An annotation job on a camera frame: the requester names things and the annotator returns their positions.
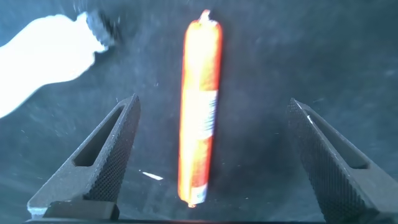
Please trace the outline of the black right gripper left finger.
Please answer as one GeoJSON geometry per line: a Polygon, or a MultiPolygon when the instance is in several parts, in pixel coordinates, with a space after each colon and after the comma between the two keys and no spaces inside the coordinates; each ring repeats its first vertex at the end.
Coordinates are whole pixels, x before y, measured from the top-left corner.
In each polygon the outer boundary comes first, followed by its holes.
{"type": "Polygon", "coordinates": [[[28,201],[32,218],[117,219],[140,113],[138,96],[119,102],[28,201]]]}

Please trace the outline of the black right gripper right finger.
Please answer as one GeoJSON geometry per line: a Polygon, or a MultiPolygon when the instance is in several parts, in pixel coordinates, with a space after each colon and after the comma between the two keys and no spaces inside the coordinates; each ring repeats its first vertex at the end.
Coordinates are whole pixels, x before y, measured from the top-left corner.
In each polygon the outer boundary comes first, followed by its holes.
{"type": "Polygon", "coordinates": [[[397,222],[397,181],[327,123],[292,98],[288,135],[328,223],[397,222]]]}

